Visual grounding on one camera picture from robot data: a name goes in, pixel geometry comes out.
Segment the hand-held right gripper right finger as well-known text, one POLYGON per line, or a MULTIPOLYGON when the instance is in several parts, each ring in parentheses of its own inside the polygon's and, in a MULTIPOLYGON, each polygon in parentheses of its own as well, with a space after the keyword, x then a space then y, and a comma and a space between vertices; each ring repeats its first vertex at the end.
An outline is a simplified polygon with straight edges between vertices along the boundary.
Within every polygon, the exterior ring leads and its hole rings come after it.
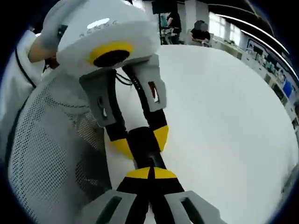
POLYGON ((185 191, 176 175, 149 169, 149 202, 157 224, 224 224, 220 211, 194 191, 185 191))

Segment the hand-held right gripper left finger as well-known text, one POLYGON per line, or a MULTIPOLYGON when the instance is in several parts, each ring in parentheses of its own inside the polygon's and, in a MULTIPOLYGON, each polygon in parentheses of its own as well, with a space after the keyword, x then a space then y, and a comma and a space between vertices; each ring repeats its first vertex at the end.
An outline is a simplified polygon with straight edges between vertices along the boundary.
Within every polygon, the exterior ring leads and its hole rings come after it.
POLYGON ((143 224, 149 209, 150 167, 127 173, 116 190, 108 190, 80 213, 82 224, 143 224))

